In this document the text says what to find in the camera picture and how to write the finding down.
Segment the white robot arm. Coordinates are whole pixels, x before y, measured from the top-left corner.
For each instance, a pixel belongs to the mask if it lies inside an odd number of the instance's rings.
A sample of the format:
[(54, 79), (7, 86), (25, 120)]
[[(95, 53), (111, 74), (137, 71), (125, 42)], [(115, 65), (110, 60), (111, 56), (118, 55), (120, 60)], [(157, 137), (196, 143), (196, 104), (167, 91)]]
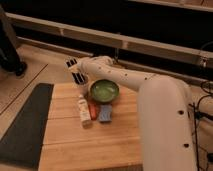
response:
[(108, 56), (84, 57), (77, 68), (137, 92), (143, 171), (197, 171), (188, 84), (167, 75), (116, 68)]

